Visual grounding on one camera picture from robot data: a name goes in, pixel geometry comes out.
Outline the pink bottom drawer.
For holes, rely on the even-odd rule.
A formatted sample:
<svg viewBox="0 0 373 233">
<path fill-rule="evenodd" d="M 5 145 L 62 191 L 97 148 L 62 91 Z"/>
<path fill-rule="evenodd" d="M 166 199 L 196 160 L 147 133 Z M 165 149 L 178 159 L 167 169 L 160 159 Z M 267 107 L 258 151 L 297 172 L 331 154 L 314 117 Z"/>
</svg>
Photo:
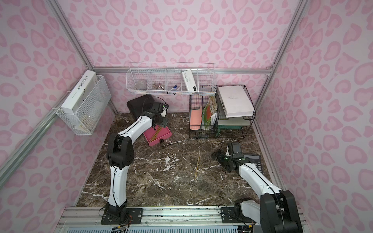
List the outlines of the pink bottom drawer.
<svg viewBox="0 0 373 233">
<path fill-rule="evenodd" d="M 150 128 L 144 132 L 144 136 L 148 142 L 148 145 L 154 146 L 159 143 L 163 143 L 166 139 L 172 136 L 172 132 L 168 127 L 163 128 L 156 125 L 155 128 Z"/>
</svg>

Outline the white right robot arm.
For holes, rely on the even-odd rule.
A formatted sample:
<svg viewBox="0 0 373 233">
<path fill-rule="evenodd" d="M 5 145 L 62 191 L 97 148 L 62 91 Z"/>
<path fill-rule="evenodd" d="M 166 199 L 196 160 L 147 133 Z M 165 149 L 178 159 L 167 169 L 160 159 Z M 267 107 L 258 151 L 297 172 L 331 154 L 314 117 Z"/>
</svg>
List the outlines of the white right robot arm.
<svg viewBox="0 0 373 233">
<path fill-rule="evenodd" d="M 223 223 L 242 223 L 241 233 L 301 233 L 302 222 L 294 195 L 275 186 L 262 174 L 261 156 L 243 153 L 238 142 L 226 151 L 215 150 L 212 159 L 227 172 L 236 172 L 252 188 L 260 201 L 239 199 L 233 207 L 218 206 Z"/>
</svg>

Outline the black pink drawer cabinet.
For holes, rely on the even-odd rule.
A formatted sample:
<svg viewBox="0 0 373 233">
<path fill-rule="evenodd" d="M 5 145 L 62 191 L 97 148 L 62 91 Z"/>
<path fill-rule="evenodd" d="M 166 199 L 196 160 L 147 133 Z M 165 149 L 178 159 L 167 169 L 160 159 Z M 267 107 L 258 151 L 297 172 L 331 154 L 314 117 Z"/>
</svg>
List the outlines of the black pink drawer cabinet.
<svg viewBox="0 0 373 233">
<path fill-rule="evenodd" d="M 152 108 L 155 99 L 152 95 L 143 95 L 127 103 L 129 112 L 134 120 L 136 120 L 144 111 Z"/>
</svg>

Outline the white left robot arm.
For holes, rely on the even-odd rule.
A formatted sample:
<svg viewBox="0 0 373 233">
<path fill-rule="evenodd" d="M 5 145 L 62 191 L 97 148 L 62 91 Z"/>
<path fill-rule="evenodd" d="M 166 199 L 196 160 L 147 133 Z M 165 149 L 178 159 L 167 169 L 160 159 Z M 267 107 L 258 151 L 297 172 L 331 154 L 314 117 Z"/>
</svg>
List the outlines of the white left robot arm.
<svg viewBox="0 0 373 233">
<path fill-rule="evenodd" d="M 135 159 L 134 143 L 148 129 L 156 125 L 166 127 L 167 103 L 154 102 L 149 110 L 143 111 L 127 129 L 111 134 L 107 148 L 107 159 L 111 170 L 110 194 L 102 215 L 102 225 L 127 225 L 130 214 L 127 211 L 127 175 Z"/>
</svg>

